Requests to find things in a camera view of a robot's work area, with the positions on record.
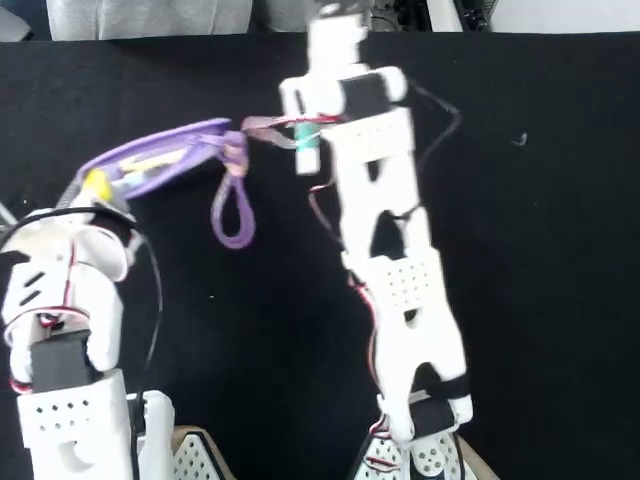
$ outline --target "black background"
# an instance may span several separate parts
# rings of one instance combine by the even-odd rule
[[[122,142],[279,114],[278,83],[305,70],[305,48],[294,35],[0,45],[0,196],[24,215]],[[638,35],[465,34],[373,35],[363,48],[464,114],[420,186],[469,359],[464,436],[505,479],[635,471],[639,49]],[[448,118],[408,103],[420,151]],[[367,312],[306,204],[319,180],[269,146],[252,145],[252,161],[258,231],[243,251],[211,231],[214,163],[135,203],[167,303],[150,386],[178,423],[213,434],[240,479],[344,478],[377,413]],[[153,292],[141,258],[122,288],[129,389]],[[0,395],[0,477],[26,478],[14,395]]]

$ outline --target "white wall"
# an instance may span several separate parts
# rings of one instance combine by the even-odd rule
[[[498,0],[495,32],[640,31],[640,0]]]

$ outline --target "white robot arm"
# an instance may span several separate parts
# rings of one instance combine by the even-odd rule
[[[358,1],[319,1],[309,25],[309,72],[285,80],[281,95],[286,113],[297,97],[297,114],[327,112],[341,118],[323,128],[321,136],[331,149],[342,208],[343,263],[362,282],[360,291],[376,317],[371,363],[383,416],[371,433],[375,441],[387,439],[397,449],[388,460],[365,455],[371,462],[363,462],[355,476],[369,477],[368,467],[383,474],[381,465],[387,462],[389,475],[400,470],[399,478],[409,478],[410,456],[416,468],[424,463],[425,445],[434,444],[427,451],[437,448],[438,454],[440,447],[451,448],[454,437],[448,432],[468,422],[473,408],[460,332],[418,194],[411,114],[395,105],[406,95],[407,81],[398,68],[370,70],[359,63],[365,33]],[[298,174],[318,171],[317,157],[309,162],[297,154]],[[371,254],[381,215],[389,215],[401,232],[398,258]],[[436,378],[425,379],[425,368]],[[380,450],[375,441],[374,452]],[[420,474],[432,477],[444,470],[444,463],[436,461]],[[460,470],[457,475],[447,470],[445,478],[464,476]]]
[[[2,248],[4,339],[11,384],[21,394],[23,441],[35,480],[132,479],[134,396],[127,397],[116,368],[123,306],[114,283],[126,278],[142,237],[131,227],[133,217],[90,189],[72,207],[117,215],[43,218],[10,232]],[[139,478],[173,479],[173,407],[160,392],[143,398]]]

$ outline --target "purple loop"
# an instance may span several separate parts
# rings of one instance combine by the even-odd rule
[[[232,163],[241,167],[233,175],[234,169],[229,168],[215,195],[211,206],[211,224],[218,240],[228,248],[240,249],[251,243],[255,234],[255,217],[247,193],[244,189],[243,176],[248,168],[247,140],[240,132],[229,131],[230,120],[214,119],[194,123],[184,127],[149,135],[96,157],[83,165],[76,175],[76,180],[84,181],[87,174],[94,168],[104,171],[111,182],[125,179],[122,163],[153,158],[184,150],[184,155],[175,163],[159,167],[159,170],[149,178],[145,172],[132,185],[125,183],[122,196],[129,200],[150,193],[183,173],[201,165],[207,160],[217,157],[223,164]],[[222,210],[229,198],[231,189],[235,190],[238,214],[240,215],[240,229],[235,236],[229,236],[222,227]]]

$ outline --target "black wire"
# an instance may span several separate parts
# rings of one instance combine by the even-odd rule
[[[135,220],[132,220],[115,210],[111,210],[104,207],[75,207],[75,208],[60,208],[57,210],[52,210],[50,212],[39,213],[35,215],[30,215],[19,220],[17,223],[11,225],[0,237],[0,252],[7,245],[11,237],[18,232],[21,228],[30,225],[35,222],[39,222],[40,220],[46,220],[48,218],[56,218],[56,217],[65,217],[68,215],[77,215],[82,213],[93,213],[100,214],[110,217],[111,219],[126,225],[129,229],[137,231],[143,239],[144,245],[147,247],[147,252],[149,253],[149,261],[151,262],[151,268],[153,269],[153,275],[156,283],[156,294],[157,294],[157,314],[156,314],[156,322],[153,328],[153,333],[151,335],[151,343],[149,344],[149,350],[147,351],[147,356],[145,359],[145,363],[142,367],[142,373],[140,375],[140,382],[138,384],[138,390],[136,393],[135,399],[135,407],[134,413],[131,415],[130,419],[130,428],[131,428],[131,443],[130,443],[130,453],[131,453],[131,468],[133,472],[133,480],[140,480],[140,465],[138,463],[138,424],[141,418],[144,418],[144,400],[143,400],[143,392],[144,392],[144,379],[149,371],[151,366],[151,361],[153,360],[153,354],[156,349],[156,344],[158,342],[158,333],[160,332],[160,325],[162,324],[163,312],[164,312],[164,297],[162,294],[162,278],[160,276],[160,267],[158,265],[158,258],[156,257],[155,250],[153,246],[149,242],[149,239],[142,233],[140,228],[138,227],[138,223]]]
[[[458,432],[453,432],[453,443],[456,446],[458,463],[460,464],[460,480],[465,480],[467,471],[464,468],[464,457],[462,456],[462,447],[460,447],[460,435],[458,434]]]
[[[451,115],[451,122],[449,123],[447,128],[443,130],[442,133],[440,133],[440,135],[438,135],[436,139],[433,142],[431,142],[431,145],[429,145],[429,147],[427,147],[425,151],[422,152],[420,157],[418,157],[418,160],[416,161],[416,168],[418,170],[418,173],[421,173],[422,169],[424,168],[424,165],[427,162],[427,159],[431,156],[431,154],[445,140],[447,140],[451,135],[453,135],[458,130],[458,128],[460,128],[460,125],[462,124],[462,112],[460,112],[460,110],[458,110],[454,105],[438,97],[437,95],[434,95],[429,90],[419,85],[412,78],[407,77],[407,80],[411,88],[415,90],[415,92],[420,96],[421,99],[423,97],[428,98],[429,100],[434,102],[436,105],[438,105],[442,110],[444,110],[449,115]]]
[[[149,350],[147,351],[147,358],[145,359],[144,366],[142,367],[142,373],[140,374],[140,381],[138,383],[138,391],[136,392],[136,404],[134,407],[134,414],[131,419],[131,466],[133,470],[133,480],[140,480],[140,465],[138,464],[138,425],[141,420],[144,419],[144,380],[151,367],[153,360],[153,354],[156,350],[156,344],[158,343],[158,333],[160,332],[160,325],[162,324],[163,312],[164,312],[164,296],[162,295],[162,277],[160,276],[160,267],[158,265],[158,257],[156,252],[142,233],[140,233],[144,240],[144,244],[147,246],[147,252],[149,254],[149,261],[151,262],[151,268],[153,269],[153,276],[156,283],[156,298],[158,300],[158,307],[156,313],[156,323],[153,327],[153,333],[151,334],[151,342],[149,344]]]

